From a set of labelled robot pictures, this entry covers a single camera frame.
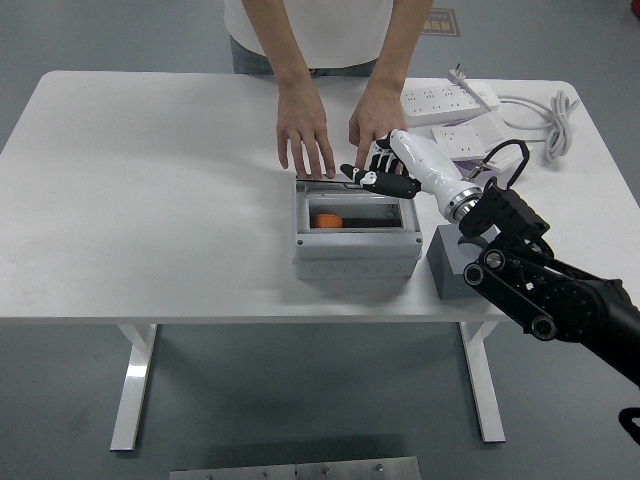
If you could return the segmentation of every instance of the electrical socket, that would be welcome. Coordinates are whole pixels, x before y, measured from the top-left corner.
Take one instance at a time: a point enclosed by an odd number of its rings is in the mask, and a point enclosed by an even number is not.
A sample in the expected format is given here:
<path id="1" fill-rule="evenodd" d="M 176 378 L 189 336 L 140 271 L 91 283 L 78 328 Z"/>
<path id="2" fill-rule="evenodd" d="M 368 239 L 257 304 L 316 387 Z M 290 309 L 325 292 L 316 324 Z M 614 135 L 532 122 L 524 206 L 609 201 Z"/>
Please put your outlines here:
<path id="1" fill-rule="evenodd" d="M 450 127 L 434 127 L 434 140 L 454 162 L 480 160 L 498 144 L 513 138 L 513 133 L 497 112 L 491 111 Z M 503 172 L 522 160 L 517 145 L 497 152 L 487 163 L 495 172 Z"/>
<path id="2" fill-rule="evenodd" d="M 484 82 L 469 82 L 469 87 L 489 104 L 492 110 L 500 99 Z M 405 89 L 400 97 L 408 127 L 442 125 L 468 120 L 487 112 L 473 96 L 458 85 Z"/>

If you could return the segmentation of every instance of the gray box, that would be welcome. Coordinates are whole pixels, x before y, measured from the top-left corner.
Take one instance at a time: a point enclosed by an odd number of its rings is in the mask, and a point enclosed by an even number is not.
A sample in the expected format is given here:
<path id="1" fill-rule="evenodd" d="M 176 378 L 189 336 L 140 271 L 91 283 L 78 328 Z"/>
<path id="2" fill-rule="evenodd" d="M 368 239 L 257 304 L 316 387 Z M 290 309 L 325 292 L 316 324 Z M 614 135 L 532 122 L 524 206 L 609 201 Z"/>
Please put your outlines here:
<path id="1" fill-rule="evenodd" d="M 319 214 L 339 216 L 343 227 L 315 228 Z M 422 255 L 413 200 L 346 181 L 296 181 L 294 236 L 298 278 L 410 277 Z"/>
<path id="2" fill-rule="evenodd" d="M 491 227 L 474 239 L 465 238 L 457 225 L 438 225 L 427 250 L 427 260 L 440 300 L 480 296 L 464 281 L 464 269 L 497 235 Z"/>

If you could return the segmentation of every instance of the white table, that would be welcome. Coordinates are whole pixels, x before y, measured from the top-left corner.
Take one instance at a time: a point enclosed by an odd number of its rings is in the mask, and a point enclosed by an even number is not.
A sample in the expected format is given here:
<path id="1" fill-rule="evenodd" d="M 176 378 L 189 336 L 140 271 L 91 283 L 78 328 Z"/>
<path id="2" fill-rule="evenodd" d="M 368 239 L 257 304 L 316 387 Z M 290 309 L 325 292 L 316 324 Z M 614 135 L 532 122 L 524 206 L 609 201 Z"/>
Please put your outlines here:
<path id="1" fill-rule="evenodd" d="M 490 83 L 544 102 L 559 88 L 577 97 L 561 82 Z M 347 121 L 365 81 L 317 84 L 336 161 L 353 163 Z M 296 279 L 294 173 L 277 162 L 276 107 L 271 78 L 45 75 L 0 155 L 0 323 L 120 326 L 133 346 L 112 450 L 126 450 L 156 324 L 461 322 L 483 437 L 504 441 L 482 343 L 506 319 L 495 307 L 439 301 L 424 258 L 410 279 Z M 624 279 L 637 302 L 640 210 L 584 107 L 571 123 L 569 155 L 554 166 L 534 155 L 516 190 L 551 224 L 558 258 Z M 416 203 L 428 242 L 445 222 L 433 198 Z M 471 335 L 467 322 L 482 327 Z"/>

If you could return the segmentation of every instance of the metal plate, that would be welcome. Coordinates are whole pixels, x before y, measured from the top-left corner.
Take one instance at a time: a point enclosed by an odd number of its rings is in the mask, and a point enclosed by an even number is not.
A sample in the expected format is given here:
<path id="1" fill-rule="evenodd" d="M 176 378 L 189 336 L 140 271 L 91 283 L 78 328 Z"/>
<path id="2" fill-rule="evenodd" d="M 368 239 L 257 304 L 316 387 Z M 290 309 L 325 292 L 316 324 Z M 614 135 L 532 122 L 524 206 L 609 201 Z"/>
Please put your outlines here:
<path id="1" fill-rule="evenodd" d="M 169 480 L 420 480 L 416 457 L 171 472 Z"/>
<path id="2" fill-rule="evenodd" d="M 296 480 L 295 465 L 171 472 L 169 480 Z"/>

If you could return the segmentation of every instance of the power strip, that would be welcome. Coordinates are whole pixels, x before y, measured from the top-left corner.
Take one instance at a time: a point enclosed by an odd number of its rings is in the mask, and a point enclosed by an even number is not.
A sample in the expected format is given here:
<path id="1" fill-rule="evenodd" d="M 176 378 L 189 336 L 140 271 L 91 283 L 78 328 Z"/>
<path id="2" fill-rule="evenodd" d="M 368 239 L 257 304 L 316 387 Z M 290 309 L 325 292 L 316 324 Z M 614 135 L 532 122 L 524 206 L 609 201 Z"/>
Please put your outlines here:
<path id="1" fill-rule="evenodd" d="M 498 109 L 500 99 L 488 84 L 469 82 L 469 87 L 487 102 L 491 110 Z M 408 127 L 442 125 L 487 113 L 484 106 L 458 85 L 406 89 L 400 101 Z"/>

